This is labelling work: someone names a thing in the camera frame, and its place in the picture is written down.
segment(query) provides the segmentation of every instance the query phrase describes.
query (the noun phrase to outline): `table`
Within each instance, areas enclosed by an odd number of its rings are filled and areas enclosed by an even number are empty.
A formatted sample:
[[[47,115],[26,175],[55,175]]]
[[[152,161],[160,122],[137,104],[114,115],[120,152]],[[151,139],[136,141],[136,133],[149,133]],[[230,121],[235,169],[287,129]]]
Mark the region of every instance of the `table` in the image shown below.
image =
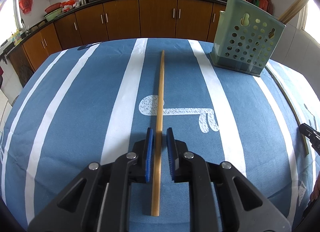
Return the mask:
[[[24,228],[86,165],[113,162],[155,129],[162,49],[163,130],[172,127],[175,139],[206,161],[230,161],[297,226],[320,161],[305,155],[270,74],[212,67],[212,43],[142,38],[53,54],[22,90],[1,138],[1,195]],[[268,65],[319,130],[320,102],[306,79]],[[132,184],[130,231],[189,230],[188,184],[171,181],[166,147],[159,217],[147,215],[150,199],[151,184]]]

